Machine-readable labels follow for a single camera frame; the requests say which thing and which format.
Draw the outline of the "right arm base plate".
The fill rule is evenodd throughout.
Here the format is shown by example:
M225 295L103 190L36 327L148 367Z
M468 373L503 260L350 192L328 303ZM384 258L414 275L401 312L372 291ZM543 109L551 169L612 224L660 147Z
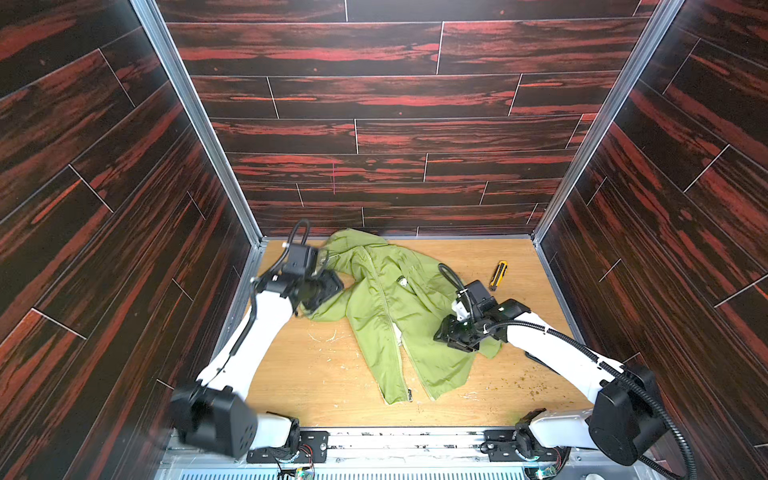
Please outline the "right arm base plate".
M491 462L562 462L566 450L544 447L527 429L489 429L483 432L480 451Z

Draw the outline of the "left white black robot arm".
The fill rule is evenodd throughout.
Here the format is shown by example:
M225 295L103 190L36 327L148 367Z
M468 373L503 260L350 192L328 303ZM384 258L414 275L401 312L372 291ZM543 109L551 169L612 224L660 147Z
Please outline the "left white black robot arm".
M252 279L250 307L222 350L194 384L175 389L169 406L182 444L234 459L263 451L278 461L300 451L298 419L258 413L246 403L253 377L280 330L297 313L314 312L340 293L343 283L308 244L308 219L289 234L281 256Z

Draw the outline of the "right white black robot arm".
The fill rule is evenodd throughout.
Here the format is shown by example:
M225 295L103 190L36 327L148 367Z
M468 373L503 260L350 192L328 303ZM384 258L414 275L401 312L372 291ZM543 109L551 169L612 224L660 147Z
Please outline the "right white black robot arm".
M554 479L572 450L598 450L618 465L641 463L674 479L676 473L646 454L670 434L685 465L682 478L697 478L692 447L667 412L651 370L599 354L519 301L499 302L481 282L463 283L445 264L438 269L455 287L456 299L435 341L466 353L478 351L485 340L508 343L570 382L592 405L574 412L533 410L509 432L486 433L481 450L491 461L524 461L526 478Z

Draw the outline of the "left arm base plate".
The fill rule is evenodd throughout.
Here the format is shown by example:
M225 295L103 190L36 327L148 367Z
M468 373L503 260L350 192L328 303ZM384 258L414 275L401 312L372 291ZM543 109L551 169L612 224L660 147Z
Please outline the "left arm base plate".
M330 433L323 430L304 430L291 433L280 447L250 450L248 464L322 464L326 462Z

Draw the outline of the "green Snoopy zip jacket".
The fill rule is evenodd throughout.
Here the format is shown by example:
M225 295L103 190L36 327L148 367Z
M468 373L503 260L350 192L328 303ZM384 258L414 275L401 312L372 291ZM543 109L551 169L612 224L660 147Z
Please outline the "green Snoopy zip jacket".
M353 282L307 315L316 322L348 320L387 404L410 398L404 357L432 400L467 382L474 353L434 339L456 298L438 260L353 229L333 233L323 250L328 269Z

